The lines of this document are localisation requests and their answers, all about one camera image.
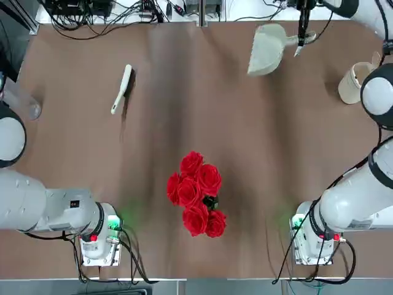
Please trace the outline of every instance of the red rose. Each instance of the red rose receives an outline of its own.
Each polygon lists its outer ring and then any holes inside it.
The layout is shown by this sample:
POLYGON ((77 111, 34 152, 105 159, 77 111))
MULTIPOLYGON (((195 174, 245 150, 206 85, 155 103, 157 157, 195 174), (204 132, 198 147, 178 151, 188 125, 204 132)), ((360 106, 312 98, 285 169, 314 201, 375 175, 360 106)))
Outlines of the red rose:
POLYGON ((180 206, 192 207, 202 200, 201 189, 198 183, 189 177, 186 177, 177 187, 180 206))
POLYGON ((179 195, 177 194, 177 187, 180 183, 180 177, 177 172, 173 173, 166 184, 166 195, 173 205, 179 204, 179 195))
POLYGON ((216 197, 221 187, 221 175, 217 168, 210 164, 203 165, 196 177, 202 193, 216 197))
POLYGON ((208 208, 199 203, 194 207, 186 208, 183 211, 183 224, 191 233, 191 236, 203 234, 208 224, 208 208))
POLYGON ((190 152, 180 163, 182 176, 194 177, 203 164, 203 156, 199 152, 190 152))
POLYGON ((227 218, 221 211, 210 211, 208 225, 206 226, 206 235, 211 238, 220 237, 227 226, 227 218))

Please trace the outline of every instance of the brown table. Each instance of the brown table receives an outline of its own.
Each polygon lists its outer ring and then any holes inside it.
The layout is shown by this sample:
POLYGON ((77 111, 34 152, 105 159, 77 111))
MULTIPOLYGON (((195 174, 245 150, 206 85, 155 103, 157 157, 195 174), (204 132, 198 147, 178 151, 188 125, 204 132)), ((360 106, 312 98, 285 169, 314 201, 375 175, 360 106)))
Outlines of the brown table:
MULTIPOLYGON (((373 121, 361 105, 342 103, 337 86, 381 41, 353 22, 332 22, 299 57, 287 49, 273 74, 248 77, 256 26, 134 25, 92 41, 41 26, 20 83, 43 101, 42 115, 28 124, 16 169, 47 187, 88 187, 113 204, 135 229, 150 278, 273 278, 298 204, 317 198, 376 143, 373 121), (110 108, 127 63, 137 78, 122 123, 110 108), (222 174, 228 227, 221 238, 192 238, 166 198, 168 176, 191 150, 222 174)), ((297 23, 284 26, 295 34, 297 23)), ((391 233, 346 237, 357 250, 355 277, 393 276, 391 233)), ((0 278, 77 276, 68 243, 2 232, 0 253, 0 278)), ((129 277, 129 263, 123 252, 121 266, 105 276, 129 277)), ((296 267, 294 275, 312 270, 296 267)), ((343 277, 342 258, 320 274, 343 277)))

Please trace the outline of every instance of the green indicator light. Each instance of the green indicator light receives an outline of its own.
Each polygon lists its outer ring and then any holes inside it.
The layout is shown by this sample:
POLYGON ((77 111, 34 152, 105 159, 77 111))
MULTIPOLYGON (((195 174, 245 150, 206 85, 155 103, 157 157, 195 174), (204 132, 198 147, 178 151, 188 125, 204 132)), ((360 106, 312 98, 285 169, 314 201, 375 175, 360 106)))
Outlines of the green indicator light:
POLYGON ((122 222, 120 218, 116 215, 109 215, 108 216, 108 228, 113 230, 121 230, 122 222))

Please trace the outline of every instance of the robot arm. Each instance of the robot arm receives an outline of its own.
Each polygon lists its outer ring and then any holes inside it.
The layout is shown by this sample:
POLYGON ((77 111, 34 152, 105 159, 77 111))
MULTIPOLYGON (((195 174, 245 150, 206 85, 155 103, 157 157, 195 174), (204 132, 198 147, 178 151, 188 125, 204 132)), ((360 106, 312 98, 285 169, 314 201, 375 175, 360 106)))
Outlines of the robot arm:
MULTIPOLYGON (((385 39, 383 19, 375 0, 323 0, 322 3, 334 13, 362 23, 385 39)), ((389 0, 380 0, 380 3, 389 28, 388 39, 393 39, 393 7, 389 0)))
MULTIPOLYGON (((390 44, 391 47, 392 0, 320 2, 336 14, 370 28, 384 40, 384 45, 390 44), (381 9, 386 17, 387 30, 381 9)), ((366 113, 378 126, 393 130, 393 64, 380 66, 364 80, 360 98, 366 113)), ((300 234, 294 240, 297 264, 315 265, 329 261, 335 234, 393 229, 393 137, 377 146, 361 167, 347 172, 340 182, 327 189, 318 202, 302 203, 291 219, 292 230, 302 221, 300 234)))
POLYGON ((86 189, 46 189, 34 178, 0 169, 0 229, 66 230, 80 237, 86 266, 117 266, 121 222, 110 204, 86 189))

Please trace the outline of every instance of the rose bouquet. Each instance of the rose bouquet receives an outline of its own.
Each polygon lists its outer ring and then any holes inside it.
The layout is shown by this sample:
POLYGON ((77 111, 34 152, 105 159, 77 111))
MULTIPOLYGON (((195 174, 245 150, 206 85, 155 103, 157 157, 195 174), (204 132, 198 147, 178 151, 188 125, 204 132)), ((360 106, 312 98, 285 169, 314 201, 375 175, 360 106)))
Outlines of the rose bouquet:
POLYGON ((218 193, 221 175, 218 169, 203 163, 203 156, 190 152, 180 164, 181 173, 169 177, 166 195, 173 203, 184 207, 183 224, 195 237, 206 234, 220 237, 227 226, 226 216, 219 210, 218 193))

